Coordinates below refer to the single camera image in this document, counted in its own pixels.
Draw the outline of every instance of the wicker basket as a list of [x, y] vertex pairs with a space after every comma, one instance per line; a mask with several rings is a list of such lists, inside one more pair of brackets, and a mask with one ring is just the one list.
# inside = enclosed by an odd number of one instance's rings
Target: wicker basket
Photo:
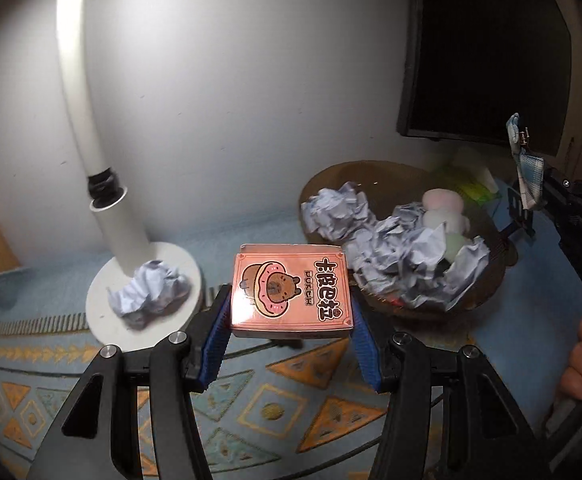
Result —
[[[378, 219], [385, 219], [396, 205], [419, 202], [423, 193], [436, 187], [449, 187], [439, 176], [405, 164], [379, 160], [361, 160], [337, 164], [314, 176], [300, 193], [299, 204], [324, 187], [339, 189], [346, 182], [359, 184], [357, 189], [366, 193], [369, 207]], [[475, 202], [465, 199], [464, 215], [471, 223], [468, 237], [481, 236], [490, 250], [489, 264], [462, 299], [448, 312], [424, 303], [416, 309], [405, 307], [399, 301], [389, 301], [363, 290], [369, 304], [390, 315], [410, 319], [444, 321], [467, 310], [473, 310], [490, 298], [502, 282], [506, 270], [506, 245], [494, 222]], [[310, 244], [332, 244], [317, 233], [308, 233], [300, 215], [300, 222]], [[350, 274], [350, 284], [357, 286]]]

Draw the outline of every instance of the orange triangle pattern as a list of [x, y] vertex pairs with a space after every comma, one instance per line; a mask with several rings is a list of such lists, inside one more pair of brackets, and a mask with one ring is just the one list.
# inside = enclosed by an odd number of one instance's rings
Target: orange triangle pattern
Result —
[[82, 362], [83, 363], [90, 363], [93, 361], [93, 358], [98, 354], [100, 351], [100, 347], [96, 347], [93, 345], [84, 345], [84, 353], [82, 354]]
[[26, 394], [31, 391], [30, 386], [14, 383], [2, 383], [2, 389], [7, 394], [8, 403], [12, 409], [16, 409], [18, 404], [22, 402], [22, 399], [26, 397]]
[[142, 464], [142, 474], [144, 476], [158, 476], [158, 468], [155, 462], [144, 453], [140, 453], [140, 463]]
[[149, 390], [138, 390], [137, 391], [137, 409], [140, 410], [146, 401], [149, 400]]
[[327, 397], [320, 413], [315, 417], [298, 446], [297, 452], [309, 451], [334, 441], [352, 431], [359, 430], [384, 414], [385, 410], [338, 399], [338, 397]]
[[347, 350], [349, 338], [267, 365], [276, 374], [325, 390]]
[[31, 443], [28, 441], [26, 436], [24, 436], [22, 428], [14, 418], [8, 422], [6, 428], [4, 428], [4, 431], [2, 431], [2, 434], [13, 442], [17, 442], [22, 446], [32, 449]]

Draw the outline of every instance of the patterned rug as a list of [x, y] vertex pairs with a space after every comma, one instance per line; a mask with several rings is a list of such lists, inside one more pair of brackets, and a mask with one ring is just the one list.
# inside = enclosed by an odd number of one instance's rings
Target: patterned rug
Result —
[[[241, 243], [303, 238], [291, 217], [175, 241], [192, 252], [207, 283], [225, 283]], [[108, 257], [0, 274], [0, 458], [17, 478], [25, 478], [53, 418], [101, 348], [88, 330], [84, 299]], [[457, 349], [464, 342], [461, 335], [442, 346]], [[150, 395], [148, 389], [138, 391], [146, 478], [157, 475]], [[376, 395], [363, 382], [347, 339], [307, 340], [302, 349], [292, 349], [232, 336], [218, 379], [193, 395], [192, 403], [216, 480], [290, 474], [361, 480], [375, 457], [388, 396]], [[430, 463], [441, 420], [434, 409]]]

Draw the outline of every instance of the crumpled paper ball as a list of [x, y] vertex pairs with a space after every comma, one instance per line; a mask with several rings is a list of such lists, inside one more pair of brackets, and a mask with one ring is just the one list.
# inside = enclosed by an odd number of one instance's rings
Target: crumpled paper ball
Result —
[[133, 279], [122, 290], [107, 291], [113, 312], [130, 327], [141, 329], [152, 316], [162, 314], [175, 301], [184, 301], [191, 284], [177, 269], [153, 260], [135, 269]]
[[332, 242], [344, 240], [360, 226], [376, 222], [367, 196], [362, 191], [356, 193], [352, 182], [338, 190], [319, 190], [300, 210], [309, 232], [318, 231], [322, 238]]

